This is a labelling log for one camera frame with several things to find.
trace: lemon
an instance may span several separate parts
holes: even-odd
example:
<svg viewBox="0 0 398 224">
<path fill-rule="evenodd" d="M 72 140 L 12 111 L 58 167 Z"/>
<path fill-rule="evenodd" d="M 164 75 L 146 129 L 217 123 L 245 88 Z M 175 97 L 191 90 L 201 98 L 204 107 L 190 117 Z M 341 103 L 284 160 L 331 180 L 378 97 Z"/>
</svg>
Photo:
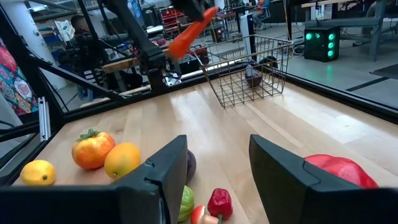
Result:
<svg viewBox="0 0 398 224">
<path fill-rule="evenodd" d="M 105 172 L 112 179 L 119 179 L 140 165 L 139 149 L 131 142 L 114 146 L 105 159 Z"/>
<path fill-rule="evenodd" d="M 26 185 L 51 185 L 55 181 L 55 168 L 48 161 L 32 161 L 22 168 L 21 180 Z"/>
</svg>

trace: red bell pepper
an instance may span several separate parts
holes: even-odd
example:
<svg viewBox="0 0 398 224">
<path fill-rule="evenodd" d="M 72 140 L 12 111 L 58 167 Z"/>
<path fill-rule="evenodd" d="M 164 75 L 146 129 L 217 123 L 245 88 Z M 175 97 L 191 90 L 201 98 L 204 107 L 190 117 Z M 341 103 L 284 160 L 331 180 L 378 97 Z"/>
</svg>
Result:
<svg viewBox="0 0 398 224">
<path fill-rule="evenodd" d="M 305 161 L 365 189 L 379 187 L 376 181 L 351 159 L 317 154 L 307 156 Z"/>
<path fill-rule="evenodd" d="M 231 217 L 233 208 L 229 192 L 225 189 L 214 189 L 211 194 L 207 210 L 211 216 L 218 217 L 218 223 Z"/>
</svg>

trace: purple eggplant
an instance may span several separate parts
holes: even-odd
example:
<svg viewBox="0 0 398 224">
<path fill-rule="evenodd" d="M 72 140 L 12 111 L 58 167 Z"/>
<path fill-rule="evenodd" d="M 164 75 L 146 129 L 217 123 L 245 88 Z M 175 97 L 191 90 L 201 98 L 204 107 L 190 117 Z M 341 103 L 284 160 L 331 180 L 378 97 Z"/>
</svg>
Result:
<svg viewBox="0 0 398 224">
<path fill-rule="evenodd" d="M 187 157 L 187 178 L 185 179 L 185 184 L 188 184 L 195 171 L 197 170 L 197 160 L 191 151 L 188 150 L 188 157 Z"/>
</svg>

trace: orange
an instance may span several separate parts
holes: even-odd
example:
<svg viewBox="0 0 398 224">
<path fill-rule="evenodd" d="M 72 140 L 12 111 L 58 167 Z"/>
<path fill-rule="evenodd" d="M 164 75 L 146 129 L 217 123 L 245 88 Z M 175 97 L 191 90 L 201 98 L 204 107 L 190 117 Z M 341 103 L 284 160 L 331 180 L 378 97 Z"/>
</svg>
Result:
<svg viewBox="0 0 398 224">
<path fill-rule="evenodd" d="M 88 134 L 80 135 L 73 145 L 72 158 L 85 170 L 97 169 L 104 165 L 106 155 L 113 146 L 114 140 L 108 133 L 90 129 Z"/>
<path fill-rule="evenodd" d="M 105 172 L 112 179 L 119 179 L 137 168 L 141 163 L 138 147 L 124 142 L 113 147 L 105 159 Z"/>
<path fill-rule="evenodd" d="M 26 185 L 51 185 L 55 181 L 55 168 L 44 160 L 32 161 L 22 168 L 21 181 Z"/>
</svg>

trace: wooden tabletop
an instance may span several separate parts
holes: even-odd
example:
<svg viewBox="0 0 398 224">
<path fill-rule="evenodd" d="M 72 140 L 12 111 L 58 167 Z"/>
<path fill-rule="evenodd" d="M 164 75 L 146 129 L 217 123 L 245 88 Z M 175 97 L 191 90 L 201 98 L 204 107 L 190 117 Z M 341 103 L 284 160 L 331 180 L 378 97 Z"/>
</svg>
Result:
<svg viewBox="0 0 398 224">
<path fill-rule="evenodd" d="M 142 161 L 179 134 L 197 158 L 190 182 L 195 205 L 228 189 L 234 213 L 225 224 L 268 223 L 249 163 L 249 135 L 300 156 L 331 154 L 356 161 L 380 186 L 398 186 L 398 126 L 286 83 L 283 95 L 223 109 L 208 83 L 66 124 L 36 159 L 51 162 L 56 185 L 110 184 L 103 168 L 86 172 L 71 148 L 89 128 L 130 141 Z"/>
</svg>

